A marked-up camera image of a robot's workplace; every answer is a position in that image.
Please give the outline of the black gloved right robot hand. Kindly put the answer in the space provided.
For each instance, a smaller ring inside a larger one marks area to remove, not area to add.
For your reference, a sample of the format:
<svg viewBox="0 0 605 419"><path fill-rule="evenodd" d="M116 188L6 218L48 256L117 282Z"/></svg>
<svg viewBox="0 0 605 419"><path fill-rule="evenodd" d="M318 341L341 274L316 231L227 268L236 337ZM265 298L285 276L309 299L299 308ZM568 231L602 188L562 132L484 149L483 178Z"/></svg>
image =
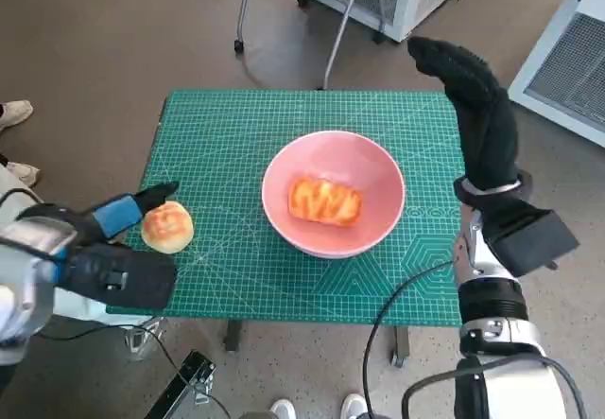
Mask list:
<svg viewBox="0 0 605 419"><path fill-rule="evenodd" d="M518 132L507 90L489 65L470 50L412 36L408 54L417 70L439 79L458 118L465 177L487 191L516 183Z"/></svg>

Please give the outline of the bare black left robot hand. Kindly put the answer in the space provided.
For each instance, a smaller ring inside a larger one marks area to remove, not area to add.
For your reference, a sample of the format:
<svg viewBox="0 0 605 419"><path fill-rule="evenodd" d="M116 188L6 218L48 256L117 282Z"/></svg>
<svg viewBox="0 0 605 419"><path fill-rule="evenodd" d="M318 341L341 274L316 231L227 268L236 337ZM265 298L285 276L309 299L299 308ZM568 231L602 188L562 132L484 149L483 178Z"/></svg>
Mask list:
<svg viewBox="0 0 605 419"><path fill-rule="evenodd" d="M178 182L159 183L135 194L122 194L76 213L77 236L71 247L108 242L143 220L179 188Z"/></svg>

